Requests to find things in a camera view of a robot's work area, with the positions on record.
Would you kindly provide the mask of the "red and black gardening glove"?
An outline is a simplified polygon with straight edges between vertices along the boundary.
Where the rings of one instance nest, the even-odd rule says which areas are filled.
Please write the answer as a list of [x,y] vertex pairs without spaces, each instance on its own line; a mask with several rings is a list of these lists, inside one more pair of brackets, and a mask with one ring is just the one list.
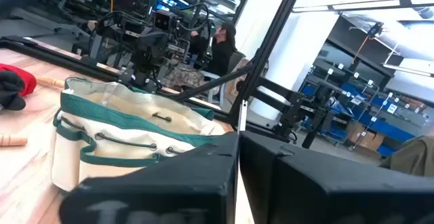
[[31,73],[18,67],[0,64],[0,111],[21,111],[25,108],[24,97],[32,94],[37,80]]

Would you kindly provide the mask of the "olive green fabric seat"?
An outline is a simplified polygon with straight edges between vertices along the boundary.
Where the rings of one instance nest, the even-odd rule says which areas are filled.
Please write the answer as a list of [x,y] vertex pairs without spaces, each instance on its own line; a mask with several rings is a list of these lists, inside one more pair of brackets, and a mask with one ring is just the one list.
[[406,141],[379,166],[405,174],[434,177],[434,136],[418,136]]

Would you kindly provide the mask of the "wooden handled silver trowel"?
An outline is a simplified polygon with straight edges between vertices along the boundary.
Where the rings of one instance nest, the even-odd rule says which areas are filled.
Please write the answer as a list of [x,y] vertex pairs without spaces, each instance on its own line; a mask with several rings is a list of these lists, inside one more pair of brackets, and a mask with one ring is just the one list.
[[26,136],[0,134],[0,147],[24,146],[28,142]]

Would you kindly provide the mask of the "blue shelf rack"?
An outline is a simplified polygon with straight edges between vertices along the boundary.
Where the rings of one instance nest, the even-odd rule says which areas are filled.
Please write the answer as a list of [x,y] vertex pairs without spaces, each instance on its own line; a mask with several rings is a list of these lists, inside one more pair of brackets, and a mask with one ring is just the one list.
[[381,87],[380,79],[381,75],[352,71],[342,63],[316,60],[300,91],[306,96],[314,95],[319,83],[332,89],[331,111],[319,131],[320,135],[335,145],[348,145],[347,126],[356,121],[366,129],[384,135],[377,152],[387,156],[406,141],[428,134],[434,127],[434,109]]

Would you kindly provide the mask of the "person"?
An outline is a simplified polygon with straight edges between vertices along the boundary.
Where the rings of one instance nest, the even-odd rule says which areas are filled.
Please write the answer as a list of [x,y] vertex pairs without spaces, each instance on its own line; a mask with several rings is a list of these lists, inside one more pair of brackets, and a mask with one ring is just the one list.
[[[211,55],[212,58],[203,68],[203,71],[224,76],[227,74],[229,61],[233,53],[237,50],[235,47],[236,28],[231,22],[223,22],[216,29],[212,38]],[[202,37],[197,31],[191,32],[190,48],[191,54],[196,54],[201,60],[204,52],[209,46],[209,41]],[[188,64],[180,62],[176,65],[163,79],[162,84],[174,90],[186,90],[204,85],[209,81],[206,79],[200,67],[191,67]]]

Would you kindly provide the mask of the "brown cardboard box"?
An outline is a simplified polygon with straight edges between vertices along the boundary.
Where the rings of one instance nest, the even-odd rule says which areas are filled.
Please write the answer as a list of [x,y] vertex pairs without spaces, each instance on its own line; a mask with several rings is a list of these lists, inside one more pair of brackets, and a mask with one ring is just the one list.
[[349,150],[356,150],[356,152],[369,156],[381,157],[377,152],[382,145],[384,135],[379,132],[374,132],[366,129],[364,125],[359,122],[351,121],[347,126],[347,140]]

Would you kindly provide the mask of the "black equipment mount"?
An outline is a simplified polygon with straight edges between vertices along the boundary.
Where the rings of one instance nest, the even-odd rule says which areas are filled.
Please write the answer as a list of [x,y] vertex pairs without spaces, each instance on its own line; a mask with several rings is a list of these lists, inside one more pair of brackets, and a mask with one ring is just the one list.
[[[258,87],[252,92],[252,96],[281,113],[277,125],[271,129],[277,136],[287,138],[292,132],[295,123],[303,120],[305,116],[311,118],[311,125],[308,127],[308,133],[302,143],[303,148],[309,149],[326,117],[330,114],[331,108],[326,103],[329,101],[332,89],[324,83],[319,83],[314,95],[306,96],[303,93],[284,88],[263,77],[258,79],[257,85]],[[284,97],[288,103],[281,102],[271,95],[260,91],[260,87]]]

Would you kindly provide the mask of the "white column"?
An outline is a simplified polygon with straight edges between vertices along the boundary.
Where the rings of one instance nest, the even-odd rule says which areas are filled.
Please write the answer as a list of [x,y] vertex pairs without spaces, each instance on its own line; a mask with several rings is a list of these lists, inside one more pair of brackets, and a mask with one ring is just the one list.
[[[297,0],[296,5],[313,6],[340,0]],[[237,29],[239,47],[251,58],[260,47],[281,0],[253,0],[241,15]],[[297,91],[328,38],[339,15],[335,12],[292,12],[269,56],[265,77],[289,90]]]

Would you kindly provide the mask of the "gray office chair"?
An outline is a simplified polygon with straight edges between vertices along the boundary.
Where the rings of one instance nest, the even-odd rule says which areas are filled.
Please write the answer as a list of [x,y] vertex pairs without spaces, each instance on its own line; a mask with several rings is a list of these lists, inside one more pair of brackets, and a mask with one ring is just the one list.
[[[231,56],[228,65],[227,73],[233,73],[243,68],[250,60],[245,57],[241,52],[234,52]],[[224,108],[225,105],[232,105],[238,95],[237,84],[243,82],[246,75],[234,78],[222,85],[216,86],[211,90],[202,92],[199,94],[199,99],[205,100],[206,102],[218,106],[220,110]]]

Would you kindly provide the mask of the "cream and green gardening bag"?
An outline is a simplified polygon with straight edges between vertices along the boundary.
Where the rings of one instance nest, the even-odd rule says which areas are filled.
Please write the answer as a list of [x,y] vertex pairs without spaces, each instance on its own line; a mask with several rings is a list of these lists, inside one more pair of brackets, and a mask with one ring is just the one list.
[[65,81],[53,126],[51,180],[64,191],[153,166],[225,133],[212,110],[78,77]]

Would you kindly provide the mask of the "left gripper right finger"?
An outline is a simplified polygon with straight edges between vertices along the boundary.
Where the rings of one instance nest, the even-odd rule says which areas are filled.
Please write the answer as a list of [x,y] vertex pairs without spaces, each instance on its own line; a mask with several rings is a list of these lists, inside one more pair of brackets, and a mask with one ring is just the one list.
[[434,178],[360,164],[253,132],[240,170],[256,224],[434,224]]

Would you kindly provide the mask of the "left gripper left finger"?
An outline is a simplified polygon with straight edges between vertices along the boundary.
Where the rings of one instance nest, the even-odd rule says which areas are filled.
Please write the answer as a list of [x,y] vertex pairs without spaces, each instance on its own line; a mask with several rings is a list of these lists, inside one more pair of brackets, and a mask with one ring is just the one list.
[[61,224],[235,224],[238,142],[227,132],[154,166],[88,178],[62,201]]

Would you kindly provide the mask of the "wooden handled garden tool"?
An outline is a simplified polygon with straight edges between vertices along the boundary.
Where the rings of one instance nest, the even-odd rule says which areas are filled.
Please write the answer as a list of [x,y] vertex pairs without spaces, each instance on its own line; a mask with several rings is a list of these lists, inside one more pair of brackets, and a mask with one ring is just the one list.
[[64,80],[54,79],[51,77],[36,77],[36,81],[37,84],[41,86],[51,86],[62,89],[65,87]]

